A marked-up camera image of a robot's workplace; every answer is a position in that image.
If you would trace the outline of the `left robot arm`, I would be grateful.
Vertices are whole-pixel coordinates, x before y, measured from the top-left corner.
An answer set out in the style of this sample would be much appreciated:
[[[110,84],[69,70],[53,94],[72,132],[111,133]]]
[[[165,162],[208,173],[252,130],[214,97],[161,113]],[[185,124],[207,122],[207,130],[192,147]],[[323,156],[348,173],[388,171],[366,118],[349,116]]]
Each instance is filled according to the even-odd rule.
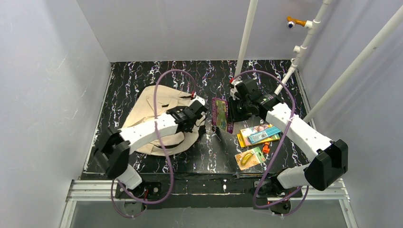
[[[188,106],[169,109],[155,119],[120,130],[109,128],[100,137],[93,158],[109,179],[117,179],[133,190],[142,183],[139,173],[129,165],[129,156],[158,137],[190,133],[207,111],[204,99],[196,97]]]

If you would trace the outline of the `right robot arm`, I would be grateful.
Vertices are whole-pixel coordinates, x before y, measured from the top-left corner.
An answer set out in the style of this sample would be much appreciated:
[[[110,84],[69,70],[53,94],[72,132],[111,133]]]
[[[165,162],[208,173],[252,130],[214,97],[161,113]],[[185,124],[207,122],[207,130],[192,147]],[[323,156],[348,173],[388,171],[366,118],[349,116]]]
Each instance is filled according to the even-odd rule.
[[[228,107],[229,121],[241,122],[259,116],[280,129],[308,158],[309,164],[286,168],[270,177],[274,191],[305,185],[324,191],[347,172],[348,146],[343,140],[333,141],[317,132],[278,95],[263,94],[254,80],[230,83]]]

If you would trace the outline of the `beige canvas student bag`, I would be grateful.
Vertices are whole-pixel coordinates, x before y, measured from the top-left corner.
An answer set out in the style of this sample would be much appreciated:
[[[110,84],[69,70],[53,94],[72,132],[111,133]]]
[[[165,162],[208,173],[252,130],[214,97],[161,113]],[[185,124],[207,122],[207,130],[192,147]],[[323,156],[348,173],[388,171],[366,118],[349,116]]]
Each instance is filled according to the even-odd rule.
[[[121,128],[121,137],[130,142],[134,152],[164,156],[182,153],[191,148],[205,125],[206,113],[196,120],[189,132],[180,132],[174,118],[167,113],[176,107],[193,104],[191,94],[167,86],[147,86]]]

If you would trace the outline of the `purple treehouse book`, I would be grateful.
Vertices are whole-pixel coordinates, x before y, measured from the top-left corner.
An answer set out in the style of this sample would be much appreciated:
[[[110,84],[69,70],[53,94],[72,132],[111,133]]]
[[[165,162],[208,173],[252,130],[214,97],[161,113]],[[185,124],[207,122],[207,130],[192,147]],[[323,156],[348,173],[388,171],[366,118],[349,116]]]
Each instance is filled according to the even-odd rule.
[[[233,133],[234,124],[229,122],[228,102],[223,99],[212,99],[212,124],[228,133]]]

